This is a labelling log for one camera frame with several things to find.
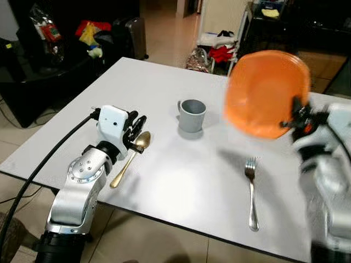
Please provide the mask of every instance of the gray mug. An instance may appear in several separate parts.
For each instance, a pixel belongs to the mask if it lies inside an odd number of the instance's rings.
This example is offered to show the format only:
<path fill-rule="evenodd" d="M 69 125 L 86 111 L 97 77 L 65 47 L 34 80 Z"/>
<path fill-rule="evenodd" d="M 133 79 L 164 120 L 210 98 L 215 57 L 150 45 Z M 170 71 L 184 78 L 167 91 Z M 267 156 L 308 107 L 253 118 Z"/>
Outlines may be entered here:
<path fill-rule="evenodd" d="M 187 133 L 197 133 L 201 130 L 206 113 L 206 105 L 199 100 L 178 101 L 179 127 Z"/>

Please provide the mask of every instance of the table surface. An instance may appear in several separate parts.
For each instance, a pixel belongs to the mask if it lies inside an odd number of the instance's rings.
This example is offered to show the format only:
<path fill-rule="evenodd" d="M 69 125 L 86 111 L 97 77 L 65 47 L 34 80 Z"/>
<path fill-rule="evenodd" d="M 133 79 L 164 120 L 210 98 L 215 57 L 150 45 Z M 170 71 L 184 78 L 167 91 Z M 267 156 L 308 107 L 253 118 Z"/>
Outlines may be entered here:
<path fill-rule="evenodd" d="M 226 86 L 226 77 L 122 58 L 18 148 L 0 171 L 28 178 L 92 106 L 138 110 L 148 117 L 144 130 L 151 133 L 151 145 L 134 159 L 117 189 L 109 183 L 126 161 L 114 165 L 99 201 L 251 249 L 310 261 L 299 158 L 289 133 L 265 140 L 229 125 L 222 116 Z M 203 133 L 193 137 L 178 129 L 177 101 L 187 98 L 202 100 L 208 108 Z M 311 94 L 311 101 L 317 108 L 350 103 L 321 94 Z M 90 121 L 56 152 L 35 182 L 61 188 L 69 163 L 97 142 L 96 121 Z M 258 232 L 248 227 L 244 165 L 252 156 L 258 160 Z"/>

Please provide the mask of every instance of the spoon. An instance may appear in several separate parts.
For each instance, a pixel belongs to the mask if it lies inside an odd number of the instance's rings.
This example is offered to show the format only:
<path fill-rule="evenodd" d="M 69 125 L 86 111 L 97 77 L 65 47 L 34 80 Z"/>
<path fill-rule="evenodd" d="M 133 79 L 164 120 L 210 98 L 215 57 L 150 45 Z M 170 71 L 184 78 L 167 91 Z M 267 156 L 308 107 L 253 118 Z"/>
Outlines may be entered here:
<path fill-rule="evenodd" d="M 148 131 L 143 132 L 142 134 L 140 134 L 136 141 L 135 144 L 143 149 L 146 149 L 149 147 L 150 145 L 150 139 L 151 139 L 151 134 Z M 130 159 L 127 161 L 126 165 L 122 168 L 122 170 L 119 172 L 119 174 L 117 174 L 117 176 L 113 179 L 113 181 L 110 183 L 110 187 L 111 188 L 116 188 L 120 181 L 122 180 L 128 166 L 130 165 L 130 163 L 132 162 L 132 160 L 134 159 L 135 155 L 137 155 L 137 152 L 134 152 L 133 155 L 130 157 Z"/>

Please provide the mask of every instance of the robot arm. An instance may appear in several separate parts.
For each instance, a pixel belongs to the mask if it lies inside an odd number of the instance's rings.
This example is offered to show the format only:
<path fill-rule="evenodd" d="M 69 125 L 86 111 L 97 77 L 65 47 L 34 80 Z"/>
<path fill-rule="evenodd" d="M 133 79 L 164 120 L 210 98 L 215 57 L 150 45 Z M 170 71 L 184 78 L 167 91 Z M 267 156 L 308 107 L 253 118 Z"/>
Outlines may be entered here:
<path fill-rule="evenodd" d="M 101 140 L 89 145 L 67 169 L 66 182 L 58 192 L 48 216 L 46 231 L 37 246 L 36 262 L 80 262 L 97 206 L 97 198 L 106 177 L 128 149 L 143 149 L 133 141 L 146 121 L 138 113 L 128 113 L 113 106 L 103 106 L 97 130 Z"/>
<path fill-rule="evenodd" d="M 293 147 L 302 156 L 299 184 L 307 204 L 312 262 L 350 262 L 350 181 L 333 153 L 350 134 L 351 105 L 333 104 L 314 113 L 295 100 L 293 109 L 293 121 L 282 125 L 295 129 Z"/>

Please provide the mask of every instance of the orange bowl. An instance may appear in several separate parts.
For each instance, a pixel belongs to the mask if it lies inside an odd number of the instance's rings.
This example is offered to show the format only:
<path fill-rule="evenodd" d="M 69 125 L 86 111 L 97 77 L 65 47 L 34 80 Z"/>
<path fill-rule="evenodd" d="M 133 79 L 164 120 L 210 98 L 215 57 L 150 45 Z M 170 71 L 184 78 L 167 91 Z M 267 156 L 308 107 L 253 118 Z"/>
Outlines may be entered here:
<path fill-rule="evenodd" d="M 292 99 L 308 102 L 308 66 L 286 52 L 266 50 L 243 56 L 229 78 L 225 115 L 245 133 L 275 139 L 288 131 Z"/>

